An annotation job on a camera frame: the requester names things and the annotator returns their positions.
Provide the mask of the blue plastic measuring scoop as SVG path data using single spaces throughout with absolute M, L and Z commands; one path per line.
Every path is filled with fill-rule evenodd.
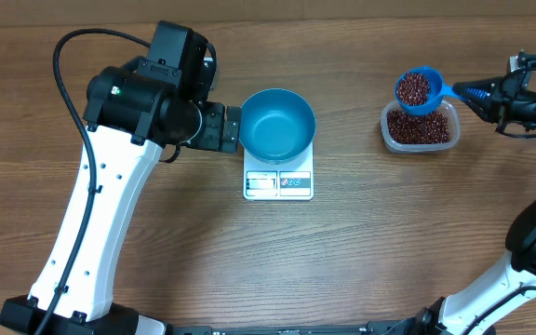
M 411 116 L 426 116 L 436 111 L 445 98 L 464 101 L 445 83 L 438 70 L 428 66 L 413 68 L 402 74 L 395 84 L 395 98 Z

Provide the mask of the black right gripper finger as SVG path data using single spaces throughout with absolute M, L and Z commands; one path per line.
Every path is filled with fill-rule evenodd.
M 481 79 L 476 81 L 457 82 L 452 86 L 455 93 L 490 93 L 494 79 Z
M 499 122 L 499 106 L 491 98 L 462 97 L 462 101 L 484 122 L 495 124 Z

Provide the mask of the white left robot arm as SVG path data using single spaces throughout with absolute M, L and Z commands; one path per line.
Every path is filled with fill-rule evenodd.
M 81 165 L 47 264 L 0 324 L 19 334 L 168 334 L 170 326 L 114 302 L 114 278 L 134 208 L 167 146 L 233 154 L 241 110 L 208 100 L 217 71 L 202 34 L 161 21 L 146 56 L 109 66 L 73 119 Z

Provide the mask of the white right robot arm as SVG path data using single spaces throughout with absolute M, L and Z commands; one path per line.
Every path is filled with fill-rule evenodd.
M 454 84 L 482 120 L 503 133 L 509 124 L 536 130 L 536 93 L 527 91 L 527 73 Z M 467 288 L 439 299 L 411 318 L 386 328 L 388 334 L 492 334 L 494 324 L 536 298 L 536 200 L 512 223 L 504 255 Z

